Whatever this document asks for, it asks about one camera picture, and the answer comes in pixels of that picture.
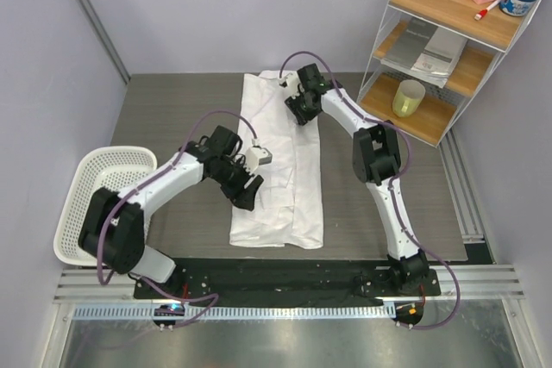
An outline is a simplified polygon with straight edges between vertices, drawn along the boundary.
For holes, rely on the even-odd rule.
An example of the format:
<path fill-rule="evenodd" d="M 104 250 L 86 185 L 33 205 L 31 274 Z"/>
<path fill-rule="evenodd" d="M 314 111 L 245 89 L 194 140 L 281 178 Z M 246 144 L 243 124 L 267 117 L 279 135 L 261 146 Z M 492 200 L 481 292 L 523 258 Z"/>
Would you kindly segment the white long sleeve shirt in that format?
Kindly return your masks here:
<path fill-rule="evenodd" d="M 324 229 L 318 121 L 297 124 L 277 76 L 276 71 L 243 76 L 240 114 L 273 160 L 258 169 L 264 183 L 254 210 L 232 209 L 229 244 L 318 249 Z"/>

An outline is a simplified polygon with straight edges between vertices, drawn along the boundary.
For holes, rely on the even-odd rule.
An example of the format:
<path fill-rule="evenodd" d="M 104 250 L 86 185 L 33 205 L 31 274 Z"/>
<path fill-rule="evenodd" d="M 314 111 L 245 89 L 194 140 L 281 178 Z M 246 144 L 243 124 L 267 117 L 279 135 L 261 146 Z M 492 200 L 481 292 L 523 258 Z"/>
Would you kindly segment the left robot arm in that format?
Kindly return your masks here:
<path fill-rule="evenodd" d="M 242 149 L 240 136 L 222 126 L 209 136 L 181 147 L 164 165 L 119 191 L 104 187 L 91 196 L 78 246 L 118 274 L 153 282 L 166 298 L 184 286 L 174 259 L 146 243 L 146 223 L 178 194 L 206 178 L 217 182 L 237 209 L 254 209 L 264 179 L 257 170 L 272 161 L 272 154 L 257 140 Z"/>

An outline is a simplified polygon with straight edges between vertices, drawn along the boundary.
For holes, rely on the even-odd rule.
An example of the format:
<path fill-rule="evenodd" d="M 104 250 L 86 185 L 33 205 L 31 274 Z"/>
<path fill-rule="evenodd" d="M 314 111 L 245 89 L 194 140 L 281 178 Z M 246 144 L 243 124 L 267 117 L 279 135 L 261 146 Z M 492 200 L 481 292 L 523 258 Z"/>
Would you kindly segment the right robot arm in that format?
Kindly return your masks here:
<path fill-rule="evenodd" d="M 351 137 L 354 174 L 370 191 L 386 234 L 388 280 L 397 293 L 412 293 L 428 277 L 430 267 L 400 194 L 397 131 L 389 122 L 369 118 L 339 84 L 325 79 L 315 64 L 287 75 L 281 73 L 279 85 L 298 125 L 304 126 L 324 113 Z"/>

